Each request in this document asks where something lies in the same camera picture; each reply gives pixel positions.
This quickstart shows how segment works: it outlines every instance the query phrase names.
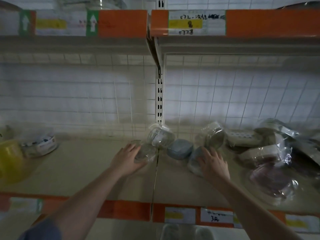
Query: white arrow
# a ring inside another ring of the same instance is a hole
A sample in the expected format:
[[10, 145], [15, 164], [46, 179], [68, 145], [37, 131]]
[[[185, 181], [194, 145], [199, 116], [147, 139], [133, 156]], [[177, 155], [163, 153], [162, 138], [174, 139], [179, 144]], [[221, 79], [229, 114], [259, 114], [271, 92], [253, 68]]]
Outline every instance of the white arrow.
[[96, 30], [96, 24], [97, 24], [97, 20], [94, 17], [94, 15], [92, 15], [90, 22], [91, 22], [91, 30], [90, 31], [94, 32]]
[[23, 30], [26, 31], [28, 29], [28, 24], [29, 24], [29, 19], [27, 16], [24, 16], [22, 20]]

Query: left hand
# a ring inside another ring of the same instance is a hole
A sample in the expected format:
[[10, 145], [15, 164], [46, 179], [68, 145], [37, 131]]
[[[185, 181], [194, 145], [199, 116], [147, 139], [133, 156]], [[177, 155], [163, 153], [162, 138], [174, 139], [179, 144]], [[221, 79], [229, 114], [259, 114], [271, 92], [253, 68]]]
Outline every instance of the left hand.
[[127, 176], [136, 170], [142, 168], [147, 162], [134, 163], [134, 158], [140, 150], [141, 146], [136, 147], [135, 144], [128, 143], [121, 148], [111, 161], [110, 168], [120, 173], [120, 176]]

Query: wire grid panel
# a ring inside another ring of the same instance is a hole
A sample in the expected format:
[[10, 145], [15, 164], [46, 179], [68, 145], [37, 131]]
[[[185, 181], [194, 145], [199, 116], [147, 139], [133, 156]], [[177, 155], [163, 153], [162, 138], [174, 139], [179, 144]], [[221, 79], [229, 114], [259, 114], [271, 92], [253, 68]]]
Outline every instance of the wire grid panel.
[[319, 0], [167, 0], [167, 9], [275, 9]]
[[45, 59], [48, 54], [4, 57], [5, 63], [0, 64], [2, 121], [120, 138], [142, 137], [147, 124], [155, 121], [158, 72], [151, 56], [109, 55], [109, 59], [101, 57], [104, 63], [94, 56], [95, 65], [82, 64], [82, 59], [61, 65], [67, 55], [60, 55], [61, 59]]
[[260, 119], [277, 118], [318, 129], [319, 61], [317, 56], [166, 55], [164, 121], [184, 139], [215, 120], [251, 129]]

